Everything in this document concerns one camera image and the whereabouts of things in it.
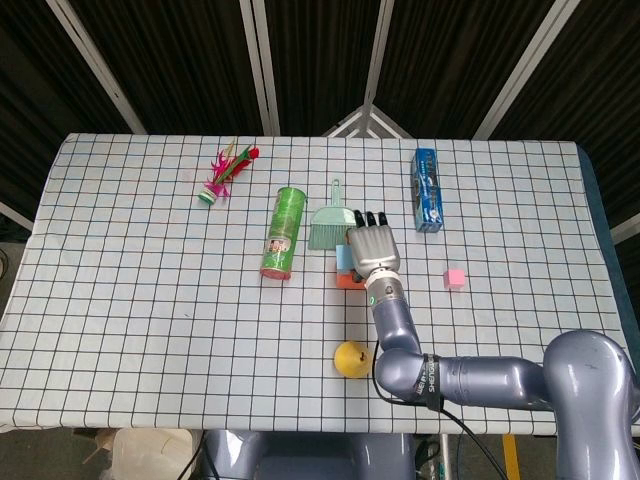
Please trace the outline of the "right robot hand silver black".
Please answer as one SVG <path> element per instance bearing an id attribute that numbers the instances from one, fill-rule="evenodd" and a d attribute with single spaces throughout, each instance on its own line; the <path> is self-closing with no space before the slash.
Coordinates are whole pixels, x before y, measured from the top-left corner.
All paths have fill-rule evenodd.
<path id="1" fill-rule="evenodd" d="M 389 284 L 387 290 L 392 286 L 401 289 L 400 254 L 386 214 L 355 210 L 354 216 L 356 226 L 346 236 L 356 277 L 367 288 Z"/>

